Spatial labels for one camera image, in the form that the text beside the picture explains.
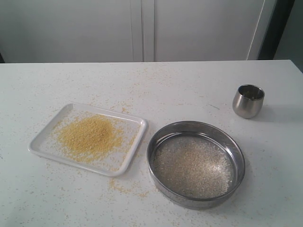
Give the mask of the round steel mesh sieve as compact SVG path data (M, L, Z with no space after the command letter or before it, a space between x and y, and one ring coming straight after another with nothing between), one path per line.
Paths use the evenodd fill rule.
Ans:
M233 166L233 179L229 190L225 194L213 198L198 199L175 193L162 184L154 174L155 154L160 145L177 137L205 139L219 146L227 153ZM245 159L239 145L221 129L204 122L180 121L164 126L151 138L146 156L149 172L155 187L172 202L193 210L208 209L222 204L234 194L245 176Z

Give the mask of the stainless steel cup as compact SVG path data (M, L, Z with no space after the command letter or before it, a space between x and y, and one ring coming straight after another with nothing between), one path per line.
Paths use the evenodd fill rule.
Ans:
M250 119L259 114L263 106L265 92L255 85L238 87L232 102L233 111L244 119Z

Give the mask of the pile of beige sand grains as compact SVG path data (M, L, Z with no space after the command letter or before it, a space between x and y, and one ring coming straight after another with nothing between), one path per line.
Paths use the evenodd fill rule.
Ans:
M134 121L73 110L53 127L51 137L61 156L116 172L139 130Z

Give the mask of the white rectangular plastic tray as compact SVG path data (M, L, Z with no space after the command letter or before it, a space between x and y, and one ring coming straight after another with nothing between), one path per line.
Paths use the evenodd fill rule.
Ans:
M140 124L140 130L136 135L136 138L128 151L125 160L122 163L122 167L116 172L110 172L102 168L92 167L86 164L81 164L75 161L72 161L66 157L63 157L59 154L59 150L54 148L55 140L52 139L51 133L53 127L64 117L68 116L73 110L76 111L87 111L93 114L102 114L106 116L116 117L125 119L128 121L134 121ZM147 128L147 121L143 118L129 115L126 113L118 113L111 110L101 109L85 104L72 103L64 106L55 117L34 137L34 139L29 143L28 150L38 156L48 158L59 163L67 164L73 167L84 169L90 172L94 172L100 175L116 177L122 175L129 167L137 148L143 138L143 135Z

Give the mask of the white rice grains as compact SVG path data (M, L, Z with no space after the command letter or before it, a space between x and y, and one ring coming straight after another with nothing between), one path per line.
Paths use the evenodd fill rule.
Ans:
M198 137L177 137L157 149L154 174L175 193L204 199L229 190L233 166L227 153L214 143Z

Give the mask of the white cabinet with doors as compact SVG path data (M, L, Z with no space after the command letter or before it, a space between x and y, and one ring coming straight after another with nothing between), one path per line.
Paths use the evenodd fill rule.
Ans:
M255 60L275 0L3 0L5 62Z

